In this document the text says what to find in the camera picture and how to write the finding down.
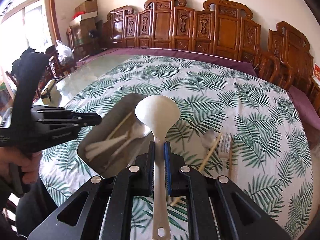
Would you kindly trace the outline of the person left hand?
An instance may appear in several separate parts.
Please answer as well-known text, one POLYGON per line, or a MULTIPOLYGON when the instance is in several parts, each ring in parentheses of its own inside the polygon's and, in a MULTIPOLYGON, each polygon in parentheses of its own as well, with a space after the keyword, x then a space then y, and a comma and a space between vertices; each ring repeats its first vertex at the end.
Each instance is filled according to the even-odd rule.
POLYGON ((35 183, 39 177, 40 161, 42 152, 32 154, 32 158, 26 157, 19 149, 15 147, 1 147, 1 178, 7 184, 11 184, 12 175, 10 174, 10 164, 21 167, 24 173, 22 181, 24 184, 35 183))

